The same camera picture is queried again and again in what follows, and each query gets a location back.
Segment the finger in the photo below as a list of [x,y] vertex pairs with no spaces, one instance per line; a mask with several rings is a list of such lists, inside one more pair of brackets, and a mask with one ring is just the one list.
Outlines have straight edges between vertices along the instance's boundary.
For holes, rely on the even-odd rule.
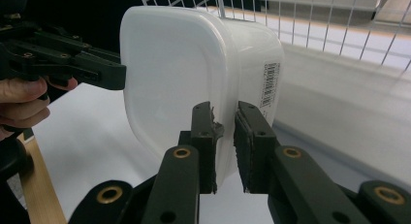
[[0,124],[8,125],[15,128],[30,128],[46,119],[50,115],[48,108],[44,108],[36,114],[22,120],[9,119],[3,116],[0,116]]
[[21,79],[0,80],[0,103],[23,103],[37,99],[47,91],[47,83]]
[[0,115],[9,119],[22,120],[43,110],[50,103],[49,99],[34,100],[26,103],[0,104]]
[[74,78],[69,79],[66,86],[62,86],[62,85],[52,83],[48,77],[46,77],[46,80],[50,85],[54,86],[55,88],[61,89],[61,90],[73,90],[79,84],[78,81]]
[[0,141],[9,138],[12,134],[12,132],[6,131],[3,126],[0,125]]

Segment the barcode label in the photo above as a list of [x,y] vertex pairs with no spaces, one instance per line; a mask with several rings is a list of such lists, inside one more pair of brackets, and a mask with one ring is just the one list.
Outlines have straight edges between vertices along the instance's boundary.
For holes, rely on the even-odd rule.
[[275,89],[278,83],[280,73],[279,63],[269,63],[265,65],[264,70],[264,85],[261,95],[260,108],[273,103],[275,97]]

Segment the white container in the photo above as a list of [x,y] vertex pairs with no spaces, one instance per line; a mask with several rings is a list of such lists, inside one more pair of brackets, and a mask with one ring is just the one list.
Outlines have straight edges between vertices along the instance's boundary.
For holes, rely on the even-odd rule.
[[121,22],[124,100],[137,139],[162,160],[190,130],[194,106],[209,101],[224,125],[217,143],[217,183],[230,173],[237,102],[273,122],[283,50],[263,24],[174,7],[134,7]]

